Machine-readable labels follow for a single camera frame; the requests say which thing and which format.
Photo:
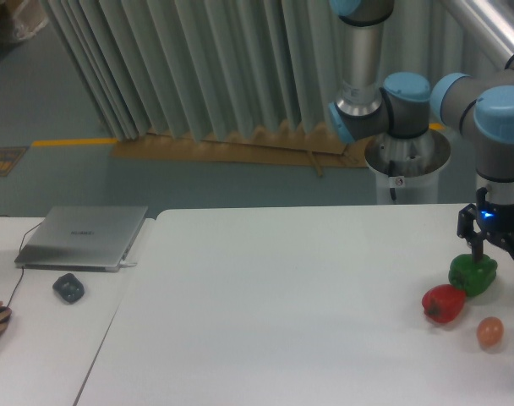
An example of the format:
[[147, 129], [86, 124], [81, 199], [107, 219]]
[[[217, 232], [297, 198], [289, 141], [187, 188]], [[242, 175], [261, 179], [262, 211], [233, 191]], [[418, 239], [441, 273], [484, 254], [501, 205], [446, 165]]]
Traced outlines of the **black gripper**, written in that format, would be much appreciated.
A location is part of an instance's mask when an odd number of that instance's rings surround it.
[[458, 213], [457, 236], [467, 241], [474, 263], [483, 259], [484, 241], [506, 251], [514, 261], [514, 203], [491, 202], [489, 190], [478, 188], [475, 203]]

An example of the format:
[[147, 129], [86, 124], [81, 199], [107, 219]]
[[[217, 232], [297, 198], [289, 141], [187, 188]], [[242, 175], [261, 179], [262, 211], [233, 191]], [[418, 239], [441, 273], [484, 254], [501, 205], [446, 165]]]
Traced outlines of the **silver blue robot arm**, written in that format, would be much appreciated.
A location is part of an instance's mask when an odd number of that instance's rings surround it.
[[334, 14], [354, 32], [354, 60], [346, 67], [339, 97], [329, 111], [340, 138], [354, 142], [387, 133], [422, 135], [422, 114], [432, 112], [475, 148], [474, 203], [459, 212], [457, 233], [480, 260], [485, 244], [514, 260], [514, 12], [503, 1], [447, 1], [449, 14], [471, 34], [500, 71], [488, 80], [448, 74], [432, 90], [408, 74], [376, 82], [391, 1], [334, 1]]

